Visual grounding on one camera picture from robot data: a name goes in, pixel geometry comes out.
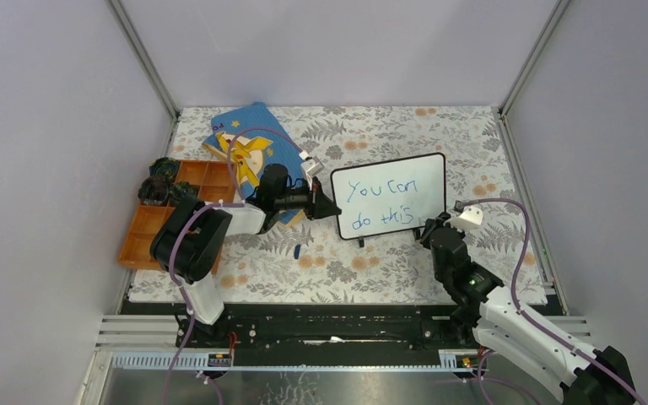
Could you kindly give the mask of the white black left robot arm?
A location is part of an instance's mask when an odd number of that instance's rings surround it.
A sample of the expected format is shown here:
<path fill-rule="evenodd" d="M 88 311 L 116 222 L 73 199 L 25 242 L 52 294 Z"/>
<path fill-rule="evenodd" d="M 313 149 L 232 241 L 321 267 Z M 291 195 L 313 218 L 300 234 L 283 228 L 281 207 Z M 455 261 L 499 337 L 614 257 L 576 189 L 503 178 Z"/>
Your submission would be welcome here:
<path fill-rule="evenodd" d="M 289 179 L 284 165 L 270 164 L 244 202 L 183 197 L 154 237 L 150 256 L 180 290 L 187 314 L 197 322 L 196 336 L 207 346 L 219 346 L 228 335 L 228 325 L 220 318 L 224 302 L 212 275 L 225 239 L 265 234 L 288 210 L 301 210 L 309 220 L 342 213 L 317 177 L 298 185 Z"/>

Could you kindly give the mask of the white whiteboard black frame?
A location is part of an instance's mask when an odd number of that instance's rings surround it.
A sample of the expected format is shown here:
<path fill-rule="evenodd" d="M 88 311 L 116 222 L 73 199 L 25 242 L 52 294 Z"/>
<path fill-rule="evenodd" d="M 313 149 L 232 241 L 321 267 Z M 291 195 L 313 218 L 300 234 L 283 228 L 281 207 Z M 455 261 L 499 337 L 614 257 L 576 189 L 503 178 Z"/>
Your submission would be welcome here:
<path fill-rule="evenodd" d="M 330 174 L 342 240 L 422 228 L 446 211 L 442 153 L 338 168 Z"/>

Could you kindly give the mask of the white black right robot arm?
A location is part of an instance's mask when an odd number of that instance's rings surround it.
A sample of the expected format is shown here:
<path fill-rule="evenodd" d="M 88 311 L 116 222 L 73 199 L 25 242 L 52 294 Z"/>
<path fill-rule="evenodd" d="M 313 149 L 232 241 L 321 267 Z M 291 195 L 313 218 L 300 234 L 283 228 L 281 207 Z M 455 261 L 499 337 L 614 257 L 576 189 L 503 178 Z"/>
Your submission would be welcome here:
<path fill-rule="evenodd" d="M 614 347 L 595 348 L 555 326 L 520 301 L 513 278 L 504 283 L 475 262 L 464 240 L 483 223 L 483 200 L 458 201 L 453 213 L 437 211 L 420 217 L 403 205 L 391 212 L 354 211 L 337 207 L 330 214 L 343 216 L 340 235 L 420 230 L 420 243 L 429 250 L 435 280 L 456 303 L 450 325 L 451 339 L 470 348 L 478 343 L 500 354 L 535 378 L 562 404 L 642 404 L 626 358 Z"/>

